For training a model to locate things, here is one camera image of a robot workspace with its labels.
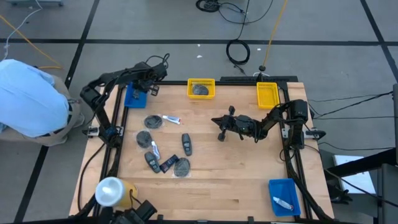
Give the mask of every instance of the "light blue shirt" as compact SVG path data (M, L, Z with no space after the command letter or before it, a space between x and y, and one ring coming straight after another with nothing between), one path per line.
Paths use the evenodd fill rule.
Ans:
M17 60L0 62L0 134L12 128L38 137L67 125L68 100L48 73Z

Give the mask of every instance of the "khaki pants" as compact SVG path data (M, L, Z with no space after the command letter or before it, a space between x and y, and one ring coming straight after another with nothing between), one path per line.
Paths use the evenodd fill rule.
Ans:
M62 81L61 78L53 76L54 78L54 88L61 93L62 95L64 95L67 99L70 99L70 94L68 91L68 88L65 86L64 82ZM0 133L0 140L5 140L5 141L32 141L32 142L36 142L39 144L43 144L45 146L51 146L54 145L58 142L60 142L63 138L65 138L65 136L68 134L68 132L71 130L71 128L73 127L73 125L75 125L76 121L79 118L79 114L80 114L80 105L78 103L70 103L70 105L72 106L72 112L70 112L70 114L72 115L69 123L67 124L66 127L64 127L64 129L62 131L60 131L57 134L54 133L50 133L50 136L46 136L46 137L36 137L36 138L31 138L28 136L25 136L19 132L17 132L16 130L8 127L5 130L3 130L3 132Z

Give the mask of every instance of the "blue bin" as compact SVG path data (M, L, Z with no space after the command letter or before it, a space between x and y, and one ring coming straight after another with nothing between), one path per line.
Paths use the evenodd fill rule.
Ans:
M296 188L293 179L275 179L269 181L269 194L271 196L272 209L277 217L286 217L300 215L300 205L297 198ZM293 205L293 210L290 211L278 205L273 197L284 200Z
M134 93L134 88L132 84L128 84L126 97L124 99L124 105L128 108L145 108L147 105L147 93L140 92L138 99L134 99L132 94Z

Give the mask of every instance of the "wooden tabletop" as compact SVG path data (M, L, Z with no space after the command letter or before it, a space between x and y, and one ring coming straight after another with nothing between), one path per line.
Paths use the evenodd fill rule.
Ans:
M290 100L307 100L303 83L288 83L288 88ZM293 220L291 217L276 217L269 196L269 180L287 178L285 164L279 159L282 149L279 125L275 125L268 137L257 144L253 138L241 141L238 134L231 132L226 133L225 142L219 142L220 129L210 120L228 114L230 105L235 107L235 115L245 114L257 120L264 118L268 110L258 109L256 87L216 86L216 96L212 100L191 100L186 92L183 85L161 85L158 96L148 95L145 109L129 110L118 177L134 183L138 188L138 199L150 201L158 210L157 214L163 214L165 220L243 221L248 216L253 216L256 221ZM109 117L113 113L115 99L116 88L105 106ZM165 121L163 126L150 133L159 147L160 164L174 154L185 157L181 135L189 133L193 145L193 154L188 157L191 164L189 177L174 178L172 169L165 174L155 174L146 164L145 151L137 145L135 135L145 128L145 117L153 114L182 119L181 125ZM310 118L307 125L312 127ZM314 140L305 140L305 143L318 148ZM88 140L82 167L101 145L98 138ZM104 149L85 172L81 195L83 205L95 191L103 156ZM325 213L333 217L319 153L308 148L301 150L301 156L308 191ZM71 215L78 211L77 189L78 185ZM298 188L296 190L301 216L304 217L302 196Z

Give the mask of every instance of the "gray floor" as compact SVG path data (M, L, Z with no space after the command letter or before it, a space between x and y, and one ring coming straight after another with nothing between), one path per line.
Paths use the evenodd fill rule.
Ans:
M45 7L28 20L29 23L22 27L21 32L33 39L79 39L93 2L94 0L65 0L65 7ZM246 5L243 0L230 2L242 8ZM398 41L395 10L398 2L367 2L384 39ZM252 0L249 20L261 15L269 3L270 0ZM283 1L275 0L268 15L260 22L246 26L241 38L268 39L282 4ZM15 26L31 11L27 7L11 7L0 2L0 14ZM225 14L235 21L242 19L230 11L225 11ZM0 38L7 37L11 31L0 22ZM101 0L88 38L228 40L236 38L239 31L239 25L226 22L218 13L197 10L194 0ZM289 1L275 39L377 41L359 0ZM78 45L37 46L65 67L64 70L48 72L66 78ZM250 45L250 48L250 61L243 66L248 75L257 72L266 51L265 45ZM389 47L389 50L398 60L398 47ZM9 58L38 66L53 65L29 44L11 44L9 51ZM233 55L241 52L244 55L240 46L231 47ZM171 54L166 80L241 76L228 61L224 44L85 44L70 92L72 96L78 97L82 86L101 73L131 67L150 55L165 53ZM267 65L267 73L270 75L298 76L306 86L308 97L314 100L384 93L391 91L396 82L379 46L273 45ZM311 104L319 113L324 113L353 102L355 100ZM83 107L83 112L87 117L91 114L87 107ZM392 100L390 96L384 96L330 117L390 115ZM339 147L394 145L391 119L323 120L316 121L315 124L327 132L325 141ZM66 144L49 149L25 221L68 215L86 143L80 131L73 130ZM368 156L375 153L338 151L327 146L321 148L335 154ZM0 223L13 222L39 151L40 145L36 144L0 142ZM334 206L334 209L336 217L341 220L372 223L370 217L352 211L351 207L339 205Z

